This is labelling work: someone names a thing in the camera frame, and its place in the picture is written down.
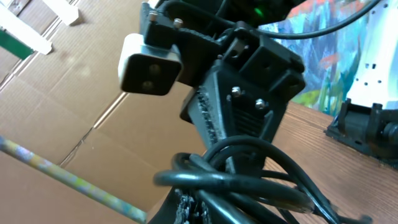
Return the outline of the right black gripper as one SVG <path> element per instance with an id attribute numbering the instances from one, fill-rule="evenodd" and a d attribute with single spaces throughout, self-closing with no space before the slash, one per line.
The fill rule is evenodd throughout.
<path id="1" fill-rule="evenodd" d="M 258 174 L 278 152 L 272 140 L 287 109 L 278 98 L 289 101 L 305 88 L 305 67 L 300 56 L 257 27 L 285 19 L 297 5 L 159 1 L 141 6 L 145 44 L 165 49 L 174 44 L 180 52 L 183 68 L 176 81 L 197 86 L 205 76 L 184 99 L 180 118 L 195 126 L 208 149 L 205 159 L 218 170 Z"/>

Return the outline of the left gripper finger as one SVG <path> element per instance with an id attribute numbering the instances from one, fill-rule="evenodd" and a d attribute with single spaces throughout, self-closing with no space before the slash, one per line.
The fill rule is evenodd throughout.
<path id="1" fill-rule="evenodd" d="M 172 187 L 148 224 L 190 224 L 194 204 L 188 191 Z"/>

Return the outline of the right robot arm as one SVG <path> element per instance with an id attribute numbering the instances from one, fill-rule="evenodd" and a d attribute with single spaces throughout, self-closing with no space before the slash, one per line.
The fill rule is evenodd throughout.
<path id="1" fill-rule="evenodd" d="M 147 52 L 130 91 L 166 95 L 192 87 L 181 118 L 207 146 L 231 136 L 271 142 L 289 101 L 305 88 L 302 59 L 260 30 L 297 1 L 159 1 L 143 4 Z"/>

